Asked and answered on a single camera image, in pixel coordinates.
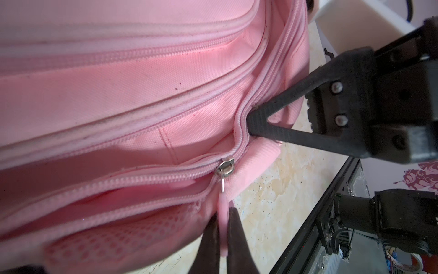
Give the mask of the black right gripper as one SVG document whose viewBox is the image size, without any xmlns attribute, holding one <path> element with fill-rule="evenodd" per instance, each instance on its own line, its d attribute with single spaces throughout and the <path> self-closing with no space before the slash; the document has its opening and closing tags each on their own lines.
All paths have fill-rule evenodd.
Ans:
<svg viewBox="0 0 438 274">
<path fill-rule="evenodd" d="M 309 101 L 312 132 L 269 122 L 301 97 Z M 252 136 L 356 158 L 373 155 L 399 164 L 436 160 L 437 17 L 376 53 L 363 47 L 340 54 L 251 111 L 246 123 Z"/>
</svg>

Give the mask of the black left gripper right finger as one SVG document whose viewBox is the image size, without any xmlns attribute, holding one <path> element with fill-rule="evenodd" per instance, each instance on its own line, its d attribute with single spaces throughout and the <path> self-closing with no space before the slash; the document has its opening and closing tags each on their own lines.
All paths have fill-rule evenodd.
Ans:
<svg viewBox="0 0 438 274">
<path fill-rule="evenodd" d="M 227 273 L 260 273 L 252 258 L 238 210 L 234 207 L 229 209 Z"/>
</svg>

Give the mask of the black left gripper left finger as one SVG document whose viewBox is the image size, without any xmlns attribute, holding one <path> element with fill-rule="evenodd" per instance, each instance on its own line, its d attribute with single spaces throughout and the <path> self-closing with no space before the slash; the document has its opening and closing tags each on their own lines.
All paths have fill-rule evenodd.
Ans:
<svg viewBox="0 0 438 274">
<path fill-rule="evenodd" d="M 217 214 L 214 214 L 207 226 L 189 274 L 220 273 L 220 240 Z"/>
</svg>

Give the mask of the pink backpack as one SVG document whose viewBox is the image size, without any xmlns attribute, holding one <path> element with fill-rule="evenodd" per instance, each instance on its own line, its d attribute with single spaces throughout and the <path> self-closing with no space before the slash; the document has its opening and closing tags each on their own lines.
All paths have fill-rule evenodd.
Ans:
<svg viewBox="0 0 438 274">
<path fill-rule="evenodd" d="M 305 1 L 2 1 L 1 269 L 122 274 L 278 158 L 256 107 L 309 72 Z"/>
</svg>

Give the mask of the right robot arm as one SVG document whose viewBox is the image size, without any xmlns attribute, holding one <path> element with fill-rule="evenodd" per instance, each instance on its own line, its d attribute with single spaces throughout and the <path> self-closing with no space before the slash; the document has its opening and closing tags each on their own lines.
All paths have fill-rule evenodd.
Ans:
<svg viewBox="0 0 438 274">
<path fill-rule="evenodd" d="M 438 19 L 379 50 L 346 51 L 250 112 L 251 135 L 397 164 L 438 157 Z M 404 251 L 438 252 L 438 197 L 384 190 L 338 194 L 320 219 L 326 251 L 348 229 Z"/>
</svg>

